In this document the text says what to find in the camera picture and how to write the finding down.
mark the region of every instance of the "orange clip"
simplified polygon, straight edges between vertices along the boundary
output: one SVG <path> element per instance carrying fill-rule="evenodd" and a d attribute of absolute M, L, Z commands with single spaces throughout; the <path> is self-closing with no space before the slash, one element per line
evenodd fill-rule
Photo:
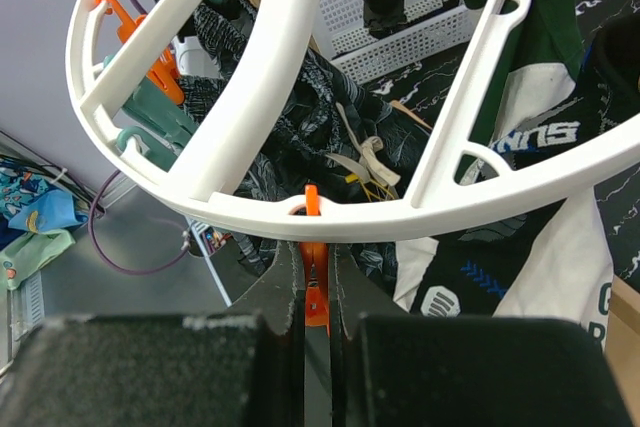
<path fill-rule="evenodd" d="M 138 26 L 146 18 L 146 15 L 141 15 L 135 21 L 129 16 L 127 11 L 122 7 L 118 0 L 95 0 L 98 4 L 100 2 L 107 2 L 109 8 L 107 9 L 107 15 L 116 13 L 120 19 L 121 25 L 118 27 L 117 33 L 120 42 L 123 44 L 129 40 L 129 38 L 136 31 Z M 151 70 L 147 72 L 147 77 L 151 80 L 164 94 L 169 97 L 176 105 L 184 102 L 184 92 L 176 82 L 180 77 L 178 72 L 178 66 L 173 58 L 173 55 L 166 48 L 162 52 L 162 56 L 156 60 L 151 66 Z"/>
<path fill-rule="evenodd" d="M 305 187 L 307 215 L 320 215 L 320 198 L 315 185 Z M 305 325 L 326 326 L 329 332 L 329 247 L 322 242 L 301 242 L 300 253 L 304 261 L 307 297 Z M 315 278 L 311 268 L 315 267 Z"/>

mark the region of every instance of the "clothes drying rack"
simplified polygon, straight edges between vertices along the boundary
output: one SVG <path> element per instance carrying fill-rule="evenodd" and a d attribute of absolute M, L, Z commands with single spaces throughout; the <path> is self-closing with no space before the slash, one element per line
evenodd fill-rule
<path fill-rule="evenodd" d="M 227 88 L 168 171 L 149 162 L 135 138 L 115 144 L 113 117 L 199 0 L 160 0 L 100 76 L 93 52 L 106 4 L 78 0 L 67 40 L 73 109 L 87 135 L 119 170 L 191 218 L 231 231 L 293 241 L 377 242 L 431 236 L 492 222 L 566 197 L 633 165 L 640 157 L 636 116 L 564 154 L 513 171 L 488 147 L 468 140 L 510 31 L 531 0 L 488 0 L 440 118 L 403 199 L 339 205 L 320 201 L 317 217 L 294 216 L 302 195 L 281 202 L 231 194 L 267 138 L 297 76 L 318 0 L 261 0 L 253 33 Z M 501 15 L 505 1 L 517 8 Z M 461 186 L 463 155 L 498 175 Z"/>

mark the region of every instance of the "cardboard box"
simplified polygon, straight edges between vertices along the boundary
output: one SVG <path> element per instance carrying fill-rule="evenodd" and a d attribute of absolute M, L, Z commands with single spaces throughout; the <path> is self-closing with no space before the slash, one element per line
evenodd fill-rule
<path fill-rule="evenodd" d="M 627 408 L 640 427 L 640 293 L 616 278 L 605 354 Z"/>

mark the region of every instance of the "gray wall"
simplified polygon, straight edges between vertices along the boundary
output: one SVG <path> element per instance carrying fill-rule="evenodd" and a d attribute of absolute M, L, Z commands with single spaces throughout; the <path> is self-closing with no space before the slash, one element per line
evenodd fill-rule
<path fill-rule="evenodd" d="M 4 60 L 0 129 L 97 187 L 113 168 L 80 128 L 64 74 L 65 39 L 74 2 L 0 0 Z M 152 5 L 151 0 L 142 2 Z M 118 49 L 115 26 L 112 18 L 105 22 L 97 58 Z"/>

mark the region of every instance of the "gray floor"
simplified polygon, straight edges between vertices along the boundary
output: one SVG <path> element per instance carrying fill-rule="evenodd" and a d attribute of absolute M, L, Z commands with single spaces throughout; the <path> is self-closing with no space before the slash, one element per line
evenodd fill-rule
<path fill-rule="evenodd" d="M 96 222 L 105 253 L 134 270 L 159 266 L 175 257 L 184 228 L 184 217 L 138 188 Z M 77 244 L 42 271 L 47 315 L 200 313 L 224 308 L 202 259 L 187 255 L 158 274 L 127 276 L 110 269 L 96 255 L 86 228 L 75 237 Z"/>

